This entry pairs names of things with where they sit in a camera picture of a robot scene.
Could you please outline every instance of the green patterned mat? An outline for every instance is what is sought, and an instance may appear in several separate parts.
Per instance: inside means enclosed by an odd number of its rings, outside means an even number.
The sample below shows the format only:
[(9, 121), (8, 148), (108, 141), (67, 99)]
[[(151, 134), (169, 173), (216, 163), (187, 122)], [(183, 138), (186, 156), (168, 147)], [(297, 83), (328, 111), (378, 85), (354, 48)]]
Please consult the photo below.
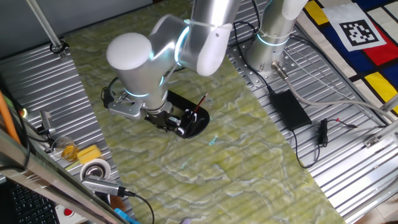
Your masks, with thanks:
[[(184, 70), (169, 81), (192, 102), (209, 92), (211, 122), (193, 139), (103, 108), (101, 89), (116, 75), (108, 44), (126, 32), (148, 35), (163, 15), (188, 18), (190, 10), (188, 1), (166, 1), (66, 36), (125, 187), (148, 199), (156, 223), (344, 223), (307, 171), (302, 181), (294, 151), (227, 59), (212, 77)], [(138, 221), (150, 223), (147, 205), (131, 203)]]

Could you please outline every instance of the colorful mat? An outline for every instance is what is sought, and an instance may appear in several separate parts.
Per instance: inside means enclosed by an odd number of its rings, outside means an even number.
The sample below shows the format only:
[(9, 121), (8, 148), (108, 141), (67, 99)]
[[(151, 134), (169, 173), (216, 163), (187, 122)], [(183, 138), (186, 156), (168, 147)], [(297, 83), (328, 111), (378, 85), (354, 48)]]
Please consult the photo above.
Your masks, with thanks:
[[(341, 41), (345, 37), (338, 35), (323, 9), (352, 3), (363, 10), (386, 44), (347, 49)], [(311, 0), (298, 22), (371, 103), (380, 107), (398, 94), (398, 1)], [(359, 33), (359, 38), (366, 36)], [(398, 115), (398, 106), (391, 112)]]

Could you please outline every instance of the metal grating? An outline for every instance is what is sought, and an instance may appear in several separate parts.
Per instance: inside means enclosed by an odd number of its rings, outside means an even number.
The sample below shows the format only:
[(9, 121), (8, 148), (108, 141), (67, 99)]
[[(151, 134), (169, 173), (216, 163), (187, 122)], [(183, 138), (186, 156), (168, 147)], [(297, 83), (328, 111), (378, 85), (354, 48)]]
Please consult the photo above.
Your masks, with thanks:
[[(27, 120), (31, 125), (38, 128), (41, 125), (40, 110), (49, 111), (57, 129), (54, 138), (68, 136), (80, 149), (96, 144), (103, 159), (111, 166), (110, 178), (120, 179), (71, 57), (60, 59), (46, 45), (1, 61), (0, 73), (13, 97), (27, 109)], [(54, 159), (62, 167), (71, 164)], [(79, 164), (69, 170), (79, 181), (81, 168)], [(126, 213), (134, 217), (127, 197), (123, 201)]]
[[(260, 13), (264, 10), (267, 1), (257, 0)], [(236, 21), (246, 21), (257, 26), (257, 17), (250, 0), (243, 1), (239, 8)], [(248, 26), (237, 26), (238, 39), (242, 41), (251, 36), (251, 29)], [(231, 32), (230, 44), (234, 43), (234, 32)], [(242, 50), (245, 52), (250, 46), (249, 42)], [(337, 71), (325, 63), (316, 51), (309, 46), (289, 40), (285, 52), (296, 60), (306, 71), (317, 77), (324, 83), (335, 88), (353, 100), (362, 100), (360, 93), (352, 83), (343, 78)], [(279, 115), (271, 105), (266, 87), (253, 85), (248, 77), (250, 71), (243, 65), (239, 58), (236, 47), (227, 51), (228, 58), (236, 67), (238, 73), (243, 77), (248, 87), (257, 97), (260, 104), (267, 111), (273, 122), (279, 128), (292, 148), (295, 148), (293, 134), (286, 129)], [(335, 101), (343, 100), (345, 96), (337, 94), (321, 84), (318, 80), (308, 75), (296, 64), (284, 63), (289, 79), (299, 94), (311, 101)], [(271, 87), (276, 91), (287, 90), (288, 87), (280, 78), (270, 80)], [(298, 140), (298, 153), (300, 160), (304, 164), (310, 164), (317, 153), (316, 141), (318, 127), (323, 118), (339, 118), (346, 123), (358, 125), (358, 129), (348, 129), (339, 123), (329, 123), (328, 137), (329, 144), (326, 148), (321, 148), (318, 163), (310, 171), (317, 184), (324, 191), (331, 204), (336, 208), (347, 223), (353, 223), (361, 218), (367, 211), (374, 208), (381, 202), (387, 200), (398, 191), (394, 190), (378, 195), (384, 187), (398, 177), (397, 144), (380, 144), (375, 147), (366, 148), (363, 142), (372, 134), (378, 133), (381, 129), (377, 128), (380, 122), (375, 119), (375, 115), (368, 109), (363, 111), (354, 105), (334, 105), (334, 106), (309, 106), (302, 104), (304, 110), (311, 118), (313, 124), (296, 130)], [(363, 204), (372, 196), (372, 203)]]

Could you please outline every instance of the yellow square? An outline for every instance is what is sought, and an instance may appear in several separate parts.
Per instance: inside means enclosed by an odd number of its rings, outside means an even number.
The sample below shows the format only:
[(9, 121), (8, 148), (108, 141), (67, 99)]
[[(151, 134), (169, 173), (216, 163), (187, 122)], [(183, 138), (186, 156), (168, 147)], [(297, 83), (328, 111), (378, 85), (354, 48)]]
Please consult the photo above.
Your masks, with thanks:
[(324, 23), (329, 22), (325, 13), (323, 13), (321, 7), (315, 1), (309, 1), (305, 5), (305, 10), (310, 14), (312, 19), (318, 24), (322, 25)]

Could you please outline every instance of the yellow block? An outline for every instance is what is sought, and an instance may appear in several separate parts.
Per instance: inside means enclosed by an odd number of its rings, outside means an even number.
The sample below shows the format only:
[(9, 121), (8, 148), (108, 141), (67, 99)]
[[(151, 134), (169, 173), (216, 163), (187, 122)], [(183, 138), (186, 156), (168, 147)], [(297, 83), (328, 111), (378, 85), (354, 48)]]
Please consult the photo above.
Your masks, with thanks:
[[(379, 72), (370, 74), (366, 76), (365, 79), (385, 102), (391, 100), (391, 98), (398, 93)], [(398, 106), (394, 108), (394, 111), (398, 113)]]
[(305, 10), (310, 14), (312, 19), (318, 24), (322, 25), (324, 23), (329, 22), (328, 18), (326, 17), (325, 13), (323, 13), (321, 7), (315, 1), (309, 1), (305, 5)]

